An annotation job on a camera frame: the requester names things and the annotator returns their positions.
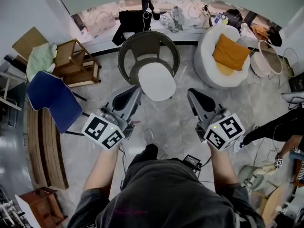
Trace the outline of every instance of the white fluffy armchair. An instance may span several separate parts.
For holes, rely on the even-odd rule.
[[[194,68],[199,77],[211,87],[219,89],[237,87],[248,76],[250,58],[249,56],[246,58],[242,71],[234,70],[229,76],[223,75],[212,56],[220,34],[224,34],[235,42],[240,38],[238,30],[232,26],[224,24],[212,26],[202,35],[198,43],[194,55]]]

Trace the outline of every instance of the blue chair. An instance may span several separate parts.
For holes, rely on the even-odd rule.
[[[60,133],[83,135],[67,130],[81,114],[88,116],[83,113],[74,95],[82,100],[86,99],[73,93],[60,78],[39,71],[29,83],[27,95],[35,111],[42,108],[49,110]]]

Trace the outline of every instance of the person in black clothing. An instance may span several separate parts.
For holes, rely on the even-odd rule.
[[[277,156],[282,159],[286,153],[295,147],[304,151],[303,134],[304,109],[299,107],[248,133],[244,138],[241,138],[236,142],[234,145],[234,151],[237,152],[254,140],[269,138],[285,142]]]
[[[265,227],[227,152],[212,146],[216,193],[182,161],[157,160],[158,148],[150,142],[131,162],[121,192],[109,201],[118,149],[100,153],[68,228]]]

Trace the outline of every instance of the gray t-shirt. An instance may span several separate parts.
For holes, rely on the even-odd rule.
[[[235,212],[265,227],[248,203],[246,188],[229,185],[216,194],[182,163],[155,160],[130,167],[123,190],[111,201],[100,189],[85,191],[68,227],[90,227],[95,221],[98,228],[232,228]]]

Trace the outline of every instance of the marble floor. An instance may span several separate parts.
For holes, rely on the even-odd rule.
[[[281,92],[289,92],[288,84],[278,90],[278,77],[271,80],[254,77],[250,69],[248,78],[239,87],[228,90],[217,90],[210,88],[200,80],[193,68],[193,54],[195,46],[178,46],[180,51],[180,67],[174,77],[176,82],[176,93],[172,99],[162,102],[154,102],[142,96],[142,105],[138,108],[133,121],[138,123],[131,138],[123,141],[123,148],[126,153],[127,165],[133,157],[144,149],[142,133],[145,128],[150,128],[154,132],[155,142],[171,157],[183,159],[187,154],[195,156],[204,163],[209,157],[208,147],[204,146],[195,132],[197,119],[193,115],[187,100],[187,90],[191,87],[207,89],[217,95],[222,101],[222,105],[232,113],[236,113],[246,130],[251,130],[254,124],[263,125],[288,111],[288,104],[281,98]],[[95,113],[98,107],[102,106],[107,97],[116,89],[128,85],[121,76],[117,66],[118,53],[111,53],[97,57],[102,64],[99,72],[101,83],[73,88],[73,91],[87,98],[87,102],[79,101],[84,112]],[[69,129],[70,131],[81,131],[86,117],[81,116]],[[81,136],[62,134],[61,149],[66,170],[69,189],[60,190],[58,199],[63,212],[69,217],[75,211],[78,204],[83,184],[88,177],[94,162],[96,161],[101,148],[91,140]],[[249,145],[238,153],[233,153],[233,149],[228,149],[235,172],[244,165],[252,165],[257,154],[257,146]],[[259,166],[262,161],[267,160],[270,150],[283,146],[280,142],[265,139],[260,146],[256,156],[255,165]],[[274,161],[275,153],[269,153],[269,160]],[[277,184],[289,183],[292,178],[292,163],[288,157],[285,158],[283,166],[270,177],[270,180]],[[120,182],[123,178],[122,154],[119,153],[116,165],[110,199],[120,191]],[[213,181],[211,163],[203,167],[200,173],[200,180]],[[214,190],[213,183],[203,182],[203,184]]]

